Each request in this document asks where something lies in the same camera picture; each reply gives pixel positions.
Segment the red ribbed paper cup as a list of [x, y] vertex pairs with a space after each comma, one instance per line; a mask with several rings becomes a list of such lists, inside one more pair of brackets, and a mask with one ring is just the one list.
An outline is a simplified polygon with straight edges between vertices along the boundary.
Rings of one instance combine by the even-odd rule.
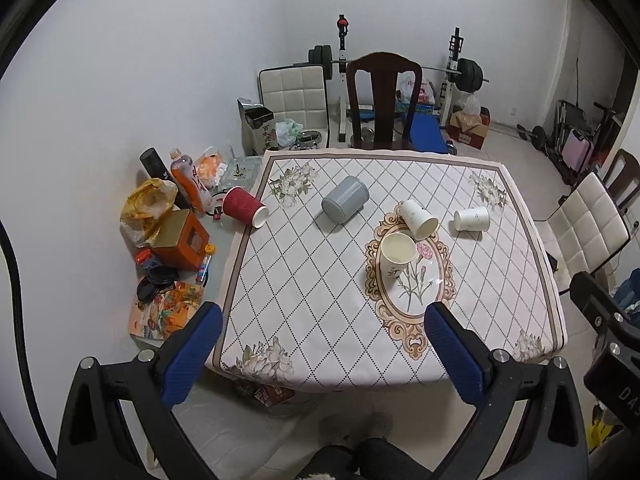
[[269, 209], [260, 200], [239, 186], [224, 196], [222, 212], [254, 229], [260, 229], [270, 215]]

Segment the white paper cup centre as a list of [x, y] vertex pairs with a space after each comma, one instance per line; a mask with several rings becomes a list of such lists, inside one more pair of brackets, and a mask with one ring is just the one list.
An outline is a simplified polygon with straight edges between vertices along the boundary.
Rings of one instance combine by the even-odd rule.
[[430, 237], [438, 228], [439, 221], [415, 200], [404, 200], [399, 204], [399, 213], [413, 238], [420, 242]]

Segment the floral diamond pattern tablecloth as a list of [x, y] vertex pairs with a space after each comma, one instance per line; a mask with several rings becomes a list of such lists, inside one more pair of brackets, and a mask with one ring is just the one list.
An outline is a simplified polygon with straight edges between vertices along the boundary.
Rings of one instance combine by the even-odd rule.
[[434, 302], [520, 361], [566, 343], [540, 237], [498, 162], [271, 152], [252, 193], [269, 216], [235, 229], [214, 372], [300, 391], [436, 382], [423, 323]]

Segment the cardboard box with tissue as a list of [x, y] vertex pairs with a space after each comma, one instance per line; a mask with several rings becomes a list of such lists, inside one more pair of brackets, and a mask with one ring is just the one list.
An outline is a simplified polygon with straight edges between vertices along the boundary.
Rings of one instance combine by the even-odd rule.
[[451, 109], [446, 130], [450, 139], [480, 150], [489, 132], [490, 111], [475, 93], [461, 93]]

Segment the barbell with black plates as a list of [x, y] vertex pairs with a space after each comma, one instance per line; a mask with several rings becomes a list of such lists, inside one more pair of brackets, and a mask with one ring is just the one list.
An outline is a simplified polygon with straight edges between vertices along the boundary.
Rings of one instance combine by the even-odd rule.
[[328, 44], [318, 44], [318, 46], [309, 49], [307, 61], [295, 63], [295, 66], [305, 65], [321, 66], [325, 80], [333, 78], [334, 70], [338, 70], [342, 74], [347, 74], [349, 70], [353, 73], [362, 70], [370, 74], [376, 70], [386, 70], [389, 73], [414, 73], [418, 75], [421, 75], [424, 70], [428, 70], [429, 72], [444, 73], [449, 81], [462, 92], [477, 92], [482, 88], [484, 82], [487, 82], [482, 68], [477, 62], [468, 58], [459, 58], [456, 68], [419, 65], [417, 62], [390, 52], [373, 52], [356, 60], [346, 60], [346, 58], [334, 58], [332, 48]]

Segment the small dumbbell on floor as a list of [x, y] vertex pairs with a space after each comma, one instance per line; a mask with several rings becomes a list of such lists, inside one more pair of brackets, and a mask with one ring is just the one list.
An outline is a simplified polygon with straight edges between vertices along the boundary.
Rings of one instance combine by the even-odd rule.
[[541, 126], [535, 126], [532, 130], [527, 130], [521, 124], [516, 125], [516, 132], [521, 139], [530, 142], [537, 151], [546, 150], [546, 132]]

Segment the blue bench pad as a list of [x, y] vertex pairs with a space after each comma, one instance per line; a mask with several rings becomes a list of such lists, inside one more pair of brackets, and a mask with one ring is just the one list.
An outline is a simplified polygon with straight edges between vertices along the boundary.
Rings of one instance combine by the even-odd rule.
[[413, 148], [421, 153], [448, 153], [448, 145], [434, 115], [416, 114], [413, 117], [409, 141]]

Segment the white cup with black calligraphy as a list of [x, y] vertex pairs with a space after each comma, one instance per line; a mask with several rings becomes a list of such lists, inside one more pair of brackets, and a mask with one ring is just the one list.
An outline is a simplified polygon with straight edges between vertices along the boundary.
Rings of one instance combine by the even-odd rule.
[[382, 239], [380, 254], [382, 277], [398, 278], [416, 258], [416, 242], [404, 232], [393, 232]]

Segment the pink suitcase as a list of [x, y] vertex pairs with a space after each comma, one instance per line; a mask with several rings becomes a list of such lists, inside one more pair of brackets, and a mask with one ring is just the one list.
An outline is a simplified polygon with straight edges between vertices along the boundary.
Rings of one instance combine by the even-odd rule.
[[563, 162], [570, 170], [579, 174], [587, 165], [592, 149], [593, 142], [590, 137], [578, 129], [571, 128], [562, 149]]

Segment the colourful snack packet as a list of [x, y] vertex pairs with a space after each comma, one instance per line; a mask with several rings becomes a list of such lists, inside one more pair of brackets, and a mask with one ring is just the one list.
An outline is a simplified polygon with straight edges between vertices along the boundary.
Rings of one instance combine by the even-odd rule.
[[131, 336], [166, 340], [182, 330], [203, 301], [201, 284], [177, 282], [173, 288], [158, 292], [148, 304], [134, 300], [129, 317]]

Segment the white padded chair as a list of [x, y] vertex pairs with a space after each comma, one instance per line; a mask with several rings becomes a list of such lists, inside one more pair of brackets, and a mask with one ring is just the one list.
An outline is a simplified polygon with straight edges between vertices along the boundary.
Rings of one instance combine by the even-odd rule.
[[258, 75], [262, 105], [273, 114], [281, 150], [321, 148], [330, 133], [326, 81], [321, 65], [268, 68]]
[[629, 228], [601, 179], [590, 172], [547, 219], [535, 220], [560, 294], [579, 272], [593, 274], [630, 241]]

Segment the orange gift box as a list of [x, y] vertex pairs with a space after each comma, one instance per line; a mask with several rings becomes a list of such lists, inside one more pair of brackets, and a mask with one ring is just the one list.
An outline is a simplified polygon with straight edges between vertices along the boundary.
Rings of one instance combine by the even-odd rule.
[[160, 224], [151, 250], [166, 266], [178, 270], [196, 271], [209, 242], [209, 232], [194, 212], [186, 209], [171, 211]]

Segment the white padded chair right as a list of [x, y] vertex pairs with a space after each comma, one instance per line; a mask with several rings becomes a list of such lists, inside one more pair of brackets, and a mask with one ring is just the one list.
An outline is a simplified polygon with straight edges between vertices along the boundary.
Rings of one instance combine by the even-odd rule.
[[629, 228], [601, 179], [590, 172], [547, 219], [535, 220], [560, 294], [579, 272], [593, 274], [630, 241]]

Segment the white padded chair back left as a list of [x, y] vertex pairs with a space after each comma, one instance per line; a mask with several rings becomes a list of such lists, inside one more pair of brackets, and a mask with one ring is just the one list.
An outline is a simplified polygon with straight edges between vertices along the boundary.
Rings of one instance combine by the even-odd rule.
[[330, 133], [326, 81], [321, 65], [268, 68], [258, 75], [262, 105], [273, 114], [281, 150], [321, 148]]

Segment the yellow plastic bag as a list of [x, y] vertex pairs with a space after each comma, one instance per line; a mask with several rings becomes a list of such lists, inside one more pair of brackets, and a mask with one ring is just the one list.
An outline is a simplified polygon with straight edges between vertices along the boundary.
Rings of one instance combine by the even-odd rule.
[[177, 185], [151, 178], [139, 185], [126, 199], [119, 216], [119, 227], [137, 248], [150, 246], [160, 232], [160, 224], [174, 210]]

